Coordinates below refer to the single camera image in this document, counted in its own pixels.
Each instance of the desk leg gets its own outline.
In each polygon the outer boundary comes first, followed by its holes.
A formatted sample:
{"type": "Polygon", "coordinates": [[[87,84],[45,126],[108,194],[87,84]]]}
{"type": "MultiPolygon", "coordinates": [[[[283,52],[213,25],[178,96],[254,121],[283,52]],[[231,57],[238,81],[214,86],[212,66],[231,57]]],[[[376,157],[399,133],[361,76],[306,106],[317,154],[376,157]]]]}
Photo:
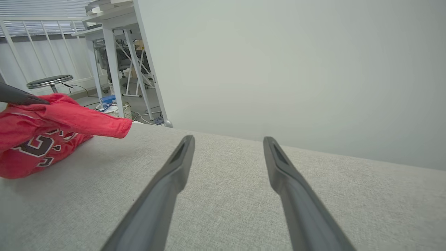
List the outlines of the desk leg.
{"type": "Polygon", "coordinates": [[[88,59],[90,60],[93,78],[95,79],[96,90],[98,91],[99,102],[102,99],[101,82],[99,81],[98,64],[96,63],[96,53],[93,41],[87,40],[88,59]]]}
{"type": "Polygon", "coordinates": [[[107,27],[107,23],[103,22],[103,32],[105,40],[105,49],[107,49],[107,61],[110,67],[111,81],[115,90],[116,103],[118,105],[119,116],[124,117],[124,107],[122,103],[121,87],[119,85],[118,76],[118,60],[116,57],[115,36],[113,30],[107,27]]]}
{"type": "Polygon", "coordinates": [[[132,35],[130,34],[128,29],[124,29],[124,35],[125,35],[125,39],[127,40],[128,49],[130,51],[130,56],[132,57],[133,65],[135,65],[135,72],[136,72],[136,76],[138,77],[138,84],[141,87],[141,93],[144,98],[145,105],[147,106],[147,113],[149,114],[150,120],[152,121],[152,120],[154,120],[154,118],[152,115],[152,111],[150,110],[150,103],[149,103],[149,99],[147,98],[147,92],[144,87],[144,81],[142,80],[142,73],[140,70],[141,67],[138,64],[138,57],[136,55],[135,46],[133,45],[132,35]]]}

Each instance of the shelf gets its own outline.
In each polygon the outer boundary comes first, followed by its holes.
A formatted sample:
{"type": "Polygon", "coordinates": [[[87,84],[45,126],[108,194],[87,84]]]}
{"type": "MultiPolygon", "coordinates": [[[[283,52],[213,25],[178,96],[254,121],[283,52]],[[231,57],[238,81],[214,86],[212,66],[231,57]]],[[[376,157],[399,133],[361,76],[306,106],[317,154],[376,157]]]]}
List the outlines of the shelf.
{"type": "Polygon", "coordinates": [[[133,3],[125,4],[122,6],[115,7],[113,9],[109,9],[93,16],[88,16],[82,19],[82,22],[93,22],[100,23],[103,20],[111,19],[114,17],[123,16],[126,14],[131,14],[135,12],[135,8],[133,3]]]}
{"type": "Polygon", "coordinates": [[[94,34],[94,33],[99,33],[99,32],[102,32],[102,27],[96,27],[96,28],[93,28],[93,29],[87,29],[87,30],[84,30],[84,31],[79,31],[79,32],[73,33],[71,35],[73,37],[79,37],[79,36],[87,36],[87,35],[94,34]]]}

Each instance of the white wall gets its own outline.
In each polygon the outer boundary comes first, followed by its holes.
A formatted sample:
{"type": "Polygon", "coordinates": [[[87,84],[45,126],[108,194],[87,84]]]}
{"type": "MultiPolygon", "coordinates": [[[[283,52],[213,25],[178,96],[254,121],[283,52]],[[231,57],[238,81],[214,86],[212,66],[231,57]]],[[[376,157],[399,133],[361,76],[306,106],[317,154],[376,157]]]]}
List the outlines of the white wall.
{"type": "Polygon", "coordinates": [[[446,170],[445,1],[137,2],[175,128],[446,170]]]}
{"type": "MultiPolygon", "coordinates": [[[[67,39],[66,42],[73,57],[75,67],[77,68],[77,74],[74,69],[73,63],[71,62],[71,59],[68,55],[68,50],[62,39],[51,40],[51,44],[54,48],[56,57],[54,57],[53,53],[51,52],[50,44],[47,40],[34,41],[36,51],[39,54],[40,59],[42,60],[43,69],[37,59],[36,53],[31,46],[31,42],[14,43],[19,57],[23,62],[29,81],[45,78],[45,73],[47,74],[47,76],[71,74],[74,77],[73,81],[71,82],[72,84],[80,85],[84,88],[91,88],[95,86],[94,80],[90,74],[90,64],[86,56],[87,46],[85,44],[85,39],[81,38],[80,43],[77,39],[67,39]],[[81,79],[81,82],[74,83],[74,81],[81,79]]],[[[26,87],[27,81],[23,76],[17,64],[17,61],[12,54],[11,48],[7,43],[0,44],[0,55],[0,69],[4,74],[3,78],[9,85],[36,95],[52,93],[49,87],[33,90],[29,90],[26,87]]],[[[58,85],[57,88],[59,92],[69,92],[68,87],[58,85]]],[[[72,89],[71,91],[75,92],[78,90],[82,89],[79,87],[75,87],[75,89],[72,89]]]]}

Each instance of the blue box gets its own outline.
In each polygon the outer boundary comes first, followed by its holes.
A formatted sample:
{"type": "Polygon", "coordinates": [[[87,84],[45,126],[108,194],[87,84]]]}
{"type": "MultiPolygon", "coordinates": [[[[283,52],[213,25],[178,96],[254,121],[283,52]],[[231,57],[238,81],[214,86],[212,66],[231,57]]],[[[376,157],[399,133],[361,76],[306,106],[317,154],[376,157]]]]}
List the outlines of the blue box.
{"type": "Polygon", "coordinates": [[[116,103],[116,97],[115,97],[115,95],[103,97],[103,98],[101,98],[101,102],[104,104],[112,104],[113,102],[116,103]]]}

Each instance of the white basket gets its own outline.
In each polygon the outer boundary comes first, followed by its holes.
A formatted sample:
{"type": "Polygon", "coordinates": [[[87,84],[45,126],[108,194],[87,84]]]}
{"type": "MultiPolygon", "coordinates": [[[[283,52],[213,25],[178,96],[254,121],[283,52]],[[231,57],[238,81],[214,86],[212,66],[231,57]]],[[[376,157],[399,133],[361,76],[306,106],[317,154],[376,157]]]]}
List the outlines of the white basket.
{"type": "MultiPolygon", "coordinates": [[[[111,115],[113,117],[119,117],[119,111],[118,107],[114,105],[116,109],[111,109],[110,112],[107,112],[107,110],[104,112],[105,114],[111,115]]],[[[130,104],[128,102],[125,102],[124,104],[124,118],[132,119],[132,112],[130,110],[130,104]]]]}

